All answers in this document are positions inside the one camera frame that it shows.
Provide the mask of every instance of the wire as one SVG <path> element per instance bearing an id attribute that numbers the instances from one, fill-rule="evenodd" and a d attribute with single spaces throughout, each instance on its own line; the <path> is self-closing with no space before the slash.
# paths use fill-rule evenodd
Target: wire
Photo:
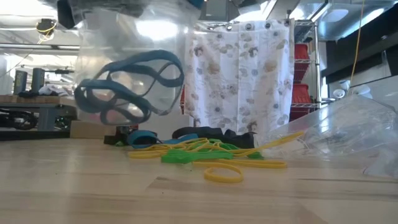
<path id="1" fill-rule="evenodd" d="M 54 39 L 54 33 L 52 35 L 50 35 L 50 37 L 48 37 L 46 35 L 43 35 L 43 34 L 39 34 L 39 39 L 42 42 L 46 42 L 46 41 L 52 40 L 52 39 Z"/>
<path id="2" fill-rule="evenodd" d="M 53 27 L 51 27 L 51 28 L 49 28 L 49 29 L 46 29 L 46 30 L 39 30 L 39 29 L 37 28 L 38 24 L 39 24 L 39 23 L 36 23 L 36 30 L 37 30 L 37 31 L 39 31 L 39 32 L 47 32 L 47 34 L 49 34 L 49 32 L 50 32 L 51 30 L 53 30 L 53 29 L 57 26 L 58 23 L 56 22 L 56 23 L 54 24 Z"/>
<path id="3" fill-rule="evenodd" d="M 48 38 L 48 35 L 49 35 L 49 33 L 51 32 L 51 30 L 53 30 L 56 26 L 57 26 L 57 23 L 55 23 L 55 25 L 54 25 L 53 27 L 51 27 L 49 30 L 44 31 L 44 32 L 47 32 L 47 34 L 44 36 L 47 40 L 50 40 L 50 39 Z M 40 36 L 39 36 L 39 39 L 40 39 L 40 40 L 38 41 L 37 44 L 41 44 L 42 42 L 47 41 L 47 40 L 45 40 L 45 39 L 40 38 Z M 10 69 L 9 69 L 8 71 L 6 71 L 4 74 L 0 75 L 0 78 L 2 78 L 3 76 L 7 75 L 9 72 L 11 72 L 13 69 L 15 69 L 18 65 L 20 65 L 27 57 L 29 57 L 29 55 L 30 55 L 34 50 L 35 50 L 35 49 L 30 50 L 30 52 L 29 52 L 28 54 L 26 54 L 26 56 L 25 56 L 20 62 L 18 62 L 15 66 L 13 66 L 12 68 L 10 68 Z"/>
<path id="4" fill-rule="evenodd" d="M 348 85 L 348 89 L 347 89 L 347 95 L 349 93 L 349 89 L 351 88 L 351 83 L 353 82 L 356 62 L 358 60 L 359 41 L 361 40 L 361 27 L 362 27 L 362 18 L 363 18 L 363 10 L 364 10 L 364 8 L 365 8 L 365 0 L 362 1 L 361 18 L 359 19 L 358 38 L 356 40 L 355 59 L 354 59 L 354 64 L 353 64 L 353 71 L 351 72 L 351 78 L 349 80 L 349 85 Z"/>

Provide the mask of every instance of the red storage bin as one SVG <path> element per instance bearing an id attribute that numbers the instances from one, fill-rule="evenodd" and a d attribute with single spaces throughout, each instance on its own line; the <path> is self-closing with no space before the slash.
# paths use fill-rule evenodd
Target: red storage bin
<path id="1" fill-rule="evenodd" d="M 312 103 L 308 93 L 308 85 L 306 84 L 293 84 L 293 97 L 292 103 Z M 310 108 L 291 107 L 290 121 L 299 119 L 310 113 Z"/>
<path id="2" fill-rule="evenodd" d="M 294 59 L 310 60 L 308 56 L 308 46 L 306 44 L 294 45 Z M 306 63 L 294 63 L 294 82 L 301 83 L 305 73 L 307 72 L 310 64 Z"/>

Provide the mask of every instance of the floral print curtain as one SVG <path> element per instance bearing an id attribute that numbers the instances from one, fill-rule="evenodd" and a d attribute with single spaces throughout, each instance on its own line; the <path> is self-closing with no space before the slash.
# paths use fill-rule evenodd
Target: floral print curtain
<path id="1" fill-rule="evenodd" d="M 289 122 L 293 20 L 197 29 L 188 41 L 185 111 L 197 126 L 264 134 Z"/>

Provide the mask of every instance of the cardboard box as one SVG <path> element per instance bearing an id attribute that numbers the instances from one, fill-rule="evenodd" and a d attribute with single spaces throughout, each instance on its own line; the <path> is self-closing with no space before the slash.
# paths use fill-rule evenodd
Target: cardboard box
<path id="1" fill-rule="evenodd" d="M 115 126 L 106 126 L 85 121 L 72 121 L 70 127 L 70 137 L 77 139 L 103 139 L 105 135 L 115 134 Z"/>

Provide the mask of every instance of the fluorescent light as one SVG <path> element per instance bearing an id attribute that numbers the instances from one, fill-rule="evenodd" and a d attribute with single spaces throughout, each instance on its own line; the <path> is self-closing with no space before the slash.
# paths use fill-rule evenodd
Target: fluorescent light
<path id="1" fill-rule="evenodd" d="M 331 7 L 331 4 L 328 3 L 325 7 L 322 8 L 321 11 L 319 11 L 317 14 L 315 14 L 312 18 L 307 18 L 307 19 L 311 19 L 312 22 L 317 21 L 319 19 L 319 17 L 321 17 L 330 7 Z"/>
<path id="2" fill-rule="evenodd" d="M 274 6 L 276 4 L 277 0 L 270 0 L 268 1 L 267 7 L 265 8 L 264 12 L 262 13 L 262 15 L 268 19 L 269 14 L 271 14 L 271 11 L 274 9 Z"/>
<path id="3" fill-rule="evenodd" d="M 295 19 L 295 20 L 304 19 L 304 12 L 301 10 L 301 8 L 297 7 L 290 14 L 289 18 L 290 19 Z"/>
<path id="4" fill-rule="evenodd" d="M 60 50 L 80 50 L 80 46 L 77 45 L 58 45 Z"/>
<path id="5" fill-rule="evenodd" d="M 169 21 L 137 21 L 137 31 L 140 35 L 156 41 L 175 37 L 178 27 Z"/>
<path id="6" fill-rule="evenodd" d="M 30 30 L 36 30 L 35 27 L 32 28 L 18 28 L 18 27 L 0 27 L 0 30 L 6 30 L 6 31 L 30 31 Z"/>
<path id="7" fill-rule="evenodd" d="M 260 10 L 255 10 L 241 14 L 237 18 L 233 19 L 233 21 L 239 21 L 239 22 L 264 21 L 268 18 L 272 8 L 274 8 L 275 3 L 276 0 L 265 1 L 260 5 Z"/>
<path id="8" fill-rule="evenodd" d="M 41 1 L 33 0 L 12 0 L 7 1 L 7 4 L 2 0 L 2 7 L 0 7 L 0 14 L 16 15 L 16 16 L 43 16 L 52 15 L 57 17 L 57 10 L 42 3 Z"/>

